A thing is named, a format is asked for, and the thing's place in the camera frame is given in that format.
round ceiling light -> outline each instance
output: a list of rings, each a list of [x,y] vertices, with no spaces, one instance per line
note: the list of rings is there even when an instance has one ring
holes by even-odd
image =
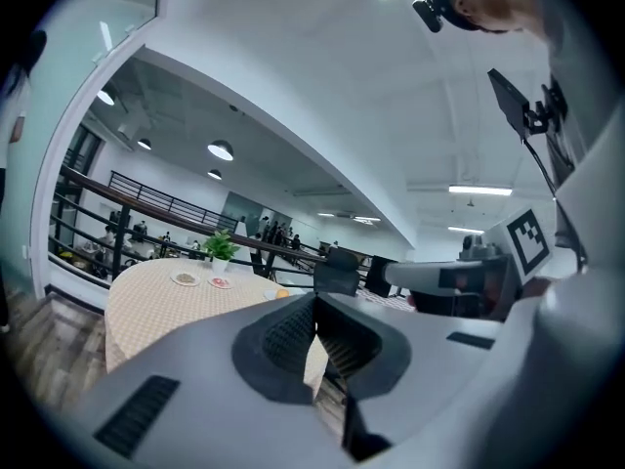
[[[208,150],[222,160],[234,160],[234,151],[232,150],[232,146],[226,141],[215,141],[214,143],[208,145]]]
[[[147,150],[152,149],[152,143],[149,141],[149,139],[139,139],[137,144],[141,146],[143,149],[147,149]]]
[[[103,103],[109,106],[113,106],[115,104],[115,99],[110,95],[109,92],[106,92],[104,89],[102,89],[98,93],[98,99],[100,99]]]
[[[213,169],[208,173],[213,179],[217,179],[218,181],[222,180],[222,173],[219,170]]]

metal railing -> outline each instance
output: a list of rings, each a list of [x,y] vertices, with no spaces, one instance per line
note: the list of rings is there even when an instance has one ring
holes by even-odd
[[[91,241],[93,244],[97,245],[103,251],[112,252],[112,261],[109,264],[107,262],[103,262],[101,260],[99,261],[95,259],[94,256],[90,255],[89,253],[85,251],[81,251],[78,248],[74,248],[72,246],[69,246],[59,241],[52,235],[49,235],[48,237],[48,239],[57,247],[58,251],[69,252],[71,253],[72,256],[79,257],[87,261],[91,265],[96,266],[97,268],[100,268],[102,270],[105,270],[107,273],[110,273],[110,275],[112,276],[112,279],[116,279],[119,276],[119,274],[125,269],[125,267],[122,265],[122,260],[124,257],[127,258],[126,262],[129,262],[129,260],[132,262],[143,262],[143,261],[149,260],[147,257],[139,254],[138,252],[134,252],[134,251],[123,248],[124,236],[126,234],[132,235],[132,237],[134,238],[139,237],[145,241],[154,243],[155,245],[164,246],[165,249],[173,249],[180,253],[187,254],[191,258],[201,259],[201,258],[205,258],[205,256],[207,255],[204,252],[193,250],[191,248],[181,246],[174,242],[164,241],[161,238],[149,236],[148,234],[142,234],[130,228],[124,227],[123,225],[128,224],[128,217],[129,217],[131,210],[135,210],[153,219],[156,219],[164,223],[170,224],[172,226],[177,226],[179,228],[185,229],[193,233],[198,233],[201,235],[210,236],[210,235],[213,235],[216,231],[223,230],[222,228],[218,226],[200,224],[199,222],[195,222],[190,219],[184,218],[182,216],[179,216],[178,214],[174,214],[170,211],[163,210],[159,206],[151,205],[141,200],[138,200],[135,197],[132,197],[124,192],[119,192],[115,189],[109,188],[96,181],[93,181],[89,179],[88,177],[66,166],[62,167],[61,175],[66,177],[70,182],[72,182],[77,187],[93,192],[114,203],[118,203],[119,205],[121,205],[121,212],[118,218],[118,222],[113,222],[96,214],[95,212],[91,210],[88,210],[80,206],[78,203],[73,202],[72,200],[66,198],[65,196],[62,196],[60,193],[55,192],[55,199],[61,200],[66,207],[71,207],[75,209],[78,213],[85,214],[103,223],[106,226],[110,226],[112,231],[116,234],[115,242],[113,244],[109,244],[106,241],[103,241],[101,238],[95,238],[94,236],[79,230],[78,228],[70,225],[69,223],[61,219],[60,217],[57,217],[55,215],[50,216],[51,221],[55,223],[56,225],[59,225],[60,227],[63,227],[63,228],[67,228],[68,230],[72,231],[74,234],[80,235],[86,238],[87,240]],[[273,262],[276,256],[283,257],[287,260],[292,260],[292,259],[296,259],[297,261],[303,260],[303,261],[307,261],[308,263],[311,263],[312,265],[315,265],[316,263],[325,262],[325,259],[319,256],[311,255],[311,254],[301,252],[298,250],[292,250],[290,248],[284,248],[281,246],[265,243],[257,239],[240,236],[238,234],[231,234],[230,239],[233,243],[237,245],[247,246],[254,250],[269,252],[269,256],[268,256],[266,264],[248,262],[248,261],[243,261],[239,259],[230,260],[234,264],[251,266],[255,268],[254,270],[255,272],[261,273],[263,277],[267,277],[267,278],[270,278],[270,277],[274,278],[276,272],[302,274],[302,271],[300,270],[291,270],[291,269],[279,268],[277,266],[274,266]],[[94,282],[95,284],[104,286],[106,288],[109,287],[107,283],[101,280],[98,280],[96,277],[80,274],[78,270],[71,270],[71,271],[77,274],[78,276],[81,276],[91,282]],[[297,285],[297,284],[282,284],[282,285],[288,286],[288,287],[313,288],[312,285]]]
[[[143,203],[148,203],[149,205],[161,208],[172,214],[189,219],[190,221],[215,226],[219,228],[220,231],[228,230],[234,233],[234,229],[236,228],[237,221],[232,219],[232,217],[193,205],[166,192],[160,192],[155,188],[146,186],[114,170],[111,171],[108,187],[112,190],[132,196],[134,199],[142,201]]]

potted plant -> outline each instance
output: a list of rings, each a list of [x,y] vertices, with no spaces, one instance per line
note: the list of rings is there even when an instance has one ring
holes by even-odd
[[[222,275],[228,266],[229,260],[234,257],[239,247],[230,241],[228,230],[215,232],[204,242],[204,249],[213,258],[213,272]]]

round table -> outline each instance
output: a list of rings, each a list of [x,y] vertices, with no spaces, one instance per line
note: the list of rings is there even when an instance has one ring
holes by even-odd
[[[277,283],[230,264],[225,276],[230,289],[208,282],[210,263],[189,259],[156,259],[124,271],[110,286],[104,312],[106,325],[106,370],[134,357],[170,331],[193,321],[222,315],[267,301],[266,290],[282,288]],[[200,278],[197,286],[182,286],[172,273],[191,273]],[[327,365],[327,354],[314,338],[306,361],[304,383],[316,395]]]

chair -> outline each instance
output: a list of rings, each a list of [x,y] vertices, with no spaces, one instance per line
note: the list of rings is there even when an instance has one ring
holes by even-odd
[[[334,292],[355,296],[360,282],[358,260],[350,252],[331,248],[327,261],[314,266],[312,285],[315,292]]]

